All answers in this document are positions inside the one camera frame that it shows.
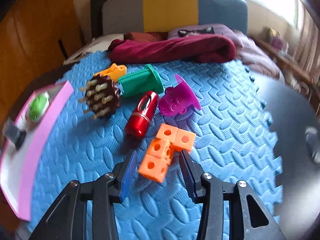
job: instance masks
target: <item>maroon fabric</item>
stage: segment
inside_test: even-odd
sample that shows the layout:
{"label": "maroon fabric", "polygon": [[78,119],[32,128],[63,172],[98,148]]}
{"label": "maroon fabric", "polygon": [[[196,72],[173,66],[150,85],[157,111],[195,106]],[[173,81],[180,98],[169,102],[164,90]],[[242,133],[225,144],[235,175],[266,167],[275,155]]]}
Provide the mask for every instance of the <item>maroon fabric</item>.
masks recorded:
{"label": "maroon fabric", "polygon": [[112,62],[118,64],[160,63],[184,58],[196,62],[223,63],[236,56],[234,43],[217,34],[203,34],[158,42],[114,40],[108,50]]}

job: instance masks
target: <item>wall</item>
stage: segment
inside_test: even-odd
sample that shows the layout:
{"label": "wall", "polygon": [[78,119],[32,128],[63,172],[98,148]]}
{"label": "wall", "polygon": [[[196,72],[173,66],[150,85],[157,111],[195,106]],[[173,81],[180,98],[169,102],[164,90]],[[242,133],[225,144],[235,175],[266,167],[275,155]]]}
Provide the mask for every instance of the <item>wall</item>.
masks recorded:
{"label": "wall", "polygon": [[[249,10],[248,35],[260,35],[265,26],[279,31],[289,43],[289,52],[293,53],[299,39],[299,32],[295,30],[286,20],[274,14],[267,8],[250,0],[246,0]],[[81,28],[84,32],[86,42],[91,42],[90,27],[90,0],[74,0],[75,11]]]}

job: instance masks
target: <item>wooden peg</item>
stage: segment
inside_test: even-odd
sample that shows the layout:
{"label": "wooden peg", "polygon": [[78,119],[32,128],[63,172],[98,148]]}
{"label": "wooden peg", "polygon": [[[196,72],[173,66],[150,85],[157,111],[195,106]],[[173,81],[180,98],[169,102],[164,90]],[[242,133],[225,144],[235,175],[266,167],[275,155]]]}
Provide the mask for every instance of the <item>wooden peg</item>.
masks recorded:
{"label": "wooden peg", "polygon": [[96,120],[98,117],[100,116],[104,116],[106,113],[108,113],[110,111],[110,107],[106,107],[105,109],[103,110],[100,110],[98,113],[96,113],[92,118],[94,120]]}
{"label": "wooden peg", "polygon": [[95,84],[97,84],[97,83],[98,83],[98,80],[96,80],[96,79],[88,80],[88,81],[87,81],[87,85],[88,85],[88,86],[93,86],[93,85],[95,85]]}
{"label": "wooden peg", "polygon": [[103,98],[101,100],[101,103],[106,104],[108,102],[110,102],[113,99],[113,96],[107,96],[106,98]]}
{"label": "wooden peg", "polygon": [[100,93],[100,94],[98,94],[98,95],[95,95],[95,96],[94,96],[94,101],[98,101],[100,98],[103,98],[104,96],[105,96],[104,93]]}
{"label": "wooden peg", "polygon": [[81,87],[81,88],[79,88],[79,91],[80,91],[80,92],[83,92],[83,91],[88,90],[89,88],[90,88],[90,86]]}
{"label": "wooden peg", "polygon": [[83,103],[83,102],[84,102],[84,101],[86,101],[86,100],[88,100],[88,98],[87,98],[87,97],[80,98],[80,99],[79,99],[79,103]]}
{"label": "wooden peg", "polygon": [[97,93],[95,90],[89,90],[87,92],[87,97],[90,97],[91,95],[94,95],[95,93]]}
{"label": "wooden peg", "polygon": [[101,106],[102,106],[101,103],[95,104],[95,105],[93,105],[93,109],[94,109],[95,111],[97,111]]}
{"label": "wooden peg", "polygon": [[87,110],[84,110],[83,113],[84,113],[84,114],[87,114],[87,113],[90,112],[90,111],[92,111],[92,108],[91,108],[91,107],[88,108]]}
{"label": "wooden peg", "polygon": [[107,83],[103,83],[101,85],[96,85],[96,91],[99,92],[100,90],[104,90],[108,87]]}

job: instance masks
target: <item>blue foam mat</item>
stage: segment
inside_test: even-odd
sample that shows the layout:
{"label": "blue foam mat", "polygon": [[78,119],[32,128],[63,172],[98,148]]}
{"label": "blue foam mat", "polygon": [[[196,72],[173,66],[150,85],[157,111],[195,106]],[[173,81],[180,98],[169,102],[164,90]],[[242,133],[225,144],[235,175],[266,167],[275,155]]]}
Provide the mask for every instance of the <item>blue foam mat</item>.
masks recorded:
{"label": "blue foam mat", "polygon": [[[123,100],[110,120],[92,120],[83,114],[85,104],[78,89],[93,74],[110,65],[106,52],[96,52],[73,66],[60,81],[69,80],[75,90],[57,119],[44,147],[32,197],[32,231],[65,185],[78,179],[88,182],[112,171],[124,160],[119,149],[124,126],[139,99]],[[174,61],[153,64],[164,87],[176,86],[174,74],[181,75],[198,97],[202,109],[189,108],[184,115],[164,117],[156,111],[151,127],[138,152],[138,163],[161,123],[197,134],[191,157],[223,181],[246,180],[273,213],[282,200],[282,187],[275,176],[282,172],[281,158],[275,159],[275,132],[269,131],[271,115],[257,97],[257,86],[249,69],[240,61],[225,64],[197,64]],[[127,65],[130,73],[143,65]],[[135,173],[129,197],[115,204],[119,239],[196,239],[201,216],[200,204],[193,204],[185,190],[178,156],[175,156],[162,184]],[[228,239],[228,205],[225,205],[223,239]],[[91,233],[92,203],[88,204],[87,239]]]}

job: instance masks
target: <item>gray panel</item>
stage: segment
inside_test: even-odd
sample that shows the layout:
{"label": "gray panel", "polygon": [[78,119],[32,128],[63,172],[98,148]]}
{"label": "gray panel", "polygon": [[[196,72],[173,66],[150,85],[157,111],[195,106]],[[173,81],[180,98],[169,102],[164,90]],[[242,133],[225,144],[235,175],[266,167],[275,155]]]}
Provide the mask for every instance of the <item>gray panel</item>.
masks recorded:
{"label": "gray panel", "polygon": [[25,226],[25,222],[20,223],[20,226],[16,229],[14,233],[14,240],[28,240],[31,233]]}
{"label": "gray panel", "polygon": [[103,35],[144,32],[142,0],[109,0],[102,7]]}

